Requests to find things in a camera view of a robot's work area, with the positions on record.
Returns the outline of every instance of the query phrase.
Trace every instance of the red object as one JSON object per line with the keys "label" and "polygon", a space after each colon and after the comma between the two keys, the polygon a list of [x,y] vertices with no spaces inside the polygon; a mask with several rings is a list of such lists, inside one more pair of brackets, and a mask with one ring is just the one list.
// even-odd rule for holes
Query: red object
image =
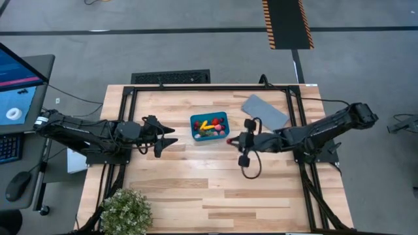
{"label": "red object", "polygon": [[215,117],[215,118],[212,120],[212,125],[218,125],[218,124],[219,124],[219,119]]}

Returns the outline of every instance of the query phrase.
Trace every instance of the wooden tabletop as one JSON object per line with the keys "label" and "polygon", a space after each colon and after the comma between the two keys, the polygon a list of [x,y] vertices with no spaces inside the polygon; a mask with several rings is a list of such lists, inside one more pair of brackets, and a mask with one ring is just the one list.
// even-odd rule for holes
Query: wooden tabletop
{"label": "wooden tabletop", "polygon": [[[301,85],[300,89],[302,97],[320,98],[316,86]],[[108,86],[101,119],[118,118],[122,90],[122,85]],[[196,142],[191,136],[190,116],[219,111],[228,115],[229,137],[239,135],[249,117],[240,107],[252,94],[288,114],[285,94],[280,91],[138,93],[134,121],[142,124],[141,117],[155,115],[163,125],[176,129],[166,137],[179,139],[160,159],[153,151],[141,155],[134,150],[127,166],[123,186],[141,191],[152,203],[153,228],[149,232],[310,231],[299,169],[291,152],[260,153],[263,172],[256,180],[247,180],[238,166],[237,149],[226,145],[225,139]],[[325,116],[321,102],[303,103],[308,123]],[[296,100],[293,104],[297,110]],[[250,158],[247,174],[254,175],[259,166],[254,155]],[[342,222],[352,227],[339,172],[327,163],[317,167],[324,199]],[[95,211],[101,170],[102,165],[88,169],[78,209],[81,225]],[[317,227],[321,227],[317,204],[312,200]]]}

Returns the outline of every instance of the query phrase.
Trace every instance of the gray carpet floor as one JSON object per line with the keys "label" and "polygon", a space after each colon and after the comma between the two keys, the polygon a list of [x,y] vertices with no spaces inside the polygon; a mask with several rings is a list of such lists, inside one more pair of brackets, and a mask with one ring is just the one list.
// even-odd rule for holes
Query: gray carpet floor
{"label": "gray carpet floor", "polygon": [[[414,0],[304,0],[311,27],[418,25]],[[113,0],[91,6],[82,0],[12,0],[0,31],[262,27],[261,1]],[[378,114],[373,129],[339,138],[343,181],[359,230],[416,234],[418,136],[388,134],[392,115],[418,113],[418,31],[312,33],[314,50],[300,50],[306,83],[319,84],[324,99],[366,102]],[[291,52],[270,50],[266,33],[184,35],[12,36],[0,41],[20,56],[54,54],[51,84],[101,101],[108,84],[128,84],[132,72],[210,69],[212,83],[296,83]],[[55,104],[55,98],[61,102]],[[53,89],[44,103],[64,114],[88,114],[94,107]],[[342,108],[325,103],[327,114]],[[95,114],[90,119],[98,119]],[[47,186],[41,217],[22,210],[20,234],[72,230],[82,180]]]}

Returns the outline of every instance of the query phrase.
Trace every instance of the blue bin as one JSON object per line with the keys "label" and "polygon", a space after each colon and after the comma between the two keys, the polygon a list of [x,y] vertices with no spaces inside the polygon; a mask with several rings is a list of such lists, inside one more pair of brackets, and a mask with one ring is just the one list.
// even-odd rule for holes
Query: blue bin
{"label": "blue bin", "polygon": [[[206,137],[195,138],[195,135],[199,133],[199,130],[195,131],[193,129],[194,123],[196,121],[200,121],[200,122],[208,121],[207,125],[211,125],[211,122],[214,118],[223,118],[224,119],[223,123],[220,123],[220,124],[225,126],[225,130],[223,130],[223,131],[225,131],[225,134],[217,135],[217,136],[206,136]],[[229,134],[228,117],[227,117],[227,113],[225,113],[225,112],[216,112],[216,113],[210,113],[210,114],[193,115],[193,116],[190,117],[190,127],[191,127],[191,136],[196,141],[216,140],[216,139],[220,139],[220,138],[225,138]]]}

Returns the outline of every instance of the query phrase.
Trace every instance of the potted plant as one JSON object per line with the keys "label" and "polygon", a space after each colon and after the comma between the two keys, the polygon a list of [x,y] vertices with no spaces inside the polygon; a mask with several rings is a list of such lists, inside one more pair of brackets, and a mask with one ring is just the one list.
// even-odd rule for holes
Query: potted plant
{"label": "potted plant", "polygon": [[151,204],[132,189],[118,189],[103,202],[103,232],[112,235],[145,234],[152,226]]}

